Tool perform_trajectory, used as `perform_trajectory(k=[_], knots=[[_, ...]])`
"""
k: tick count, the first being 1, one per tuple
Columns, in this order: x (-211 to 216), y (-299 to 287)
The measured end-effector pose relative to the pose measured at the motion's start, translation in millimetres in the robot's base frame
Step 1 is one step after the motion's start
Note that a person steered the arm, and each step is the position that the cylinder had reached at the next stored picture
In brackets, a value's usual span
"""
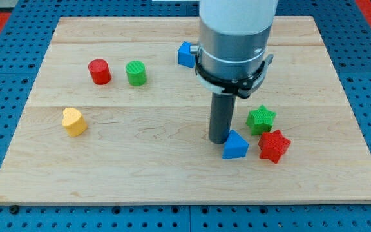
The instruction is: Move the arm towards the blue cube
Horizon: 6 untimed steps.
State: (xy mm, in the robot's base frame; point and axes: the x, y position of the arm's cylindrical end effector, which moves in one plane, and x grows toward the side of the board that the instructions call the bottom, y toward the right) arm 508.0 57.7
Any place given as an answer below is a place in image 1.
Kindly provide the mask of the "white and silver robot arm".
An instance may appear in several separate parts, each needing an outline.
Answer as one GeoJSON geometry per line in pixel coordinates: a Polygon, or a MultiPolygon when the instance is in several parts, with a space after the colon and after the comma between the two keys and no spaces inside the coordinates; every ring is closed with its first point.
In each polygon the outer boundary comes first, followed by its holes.
{"type": "Polygon", "coordinates": [[[201,0],[198,43],[190,48],[200,82],[218,95],[246,99],[262,84],[278,0],[201,0]]]}

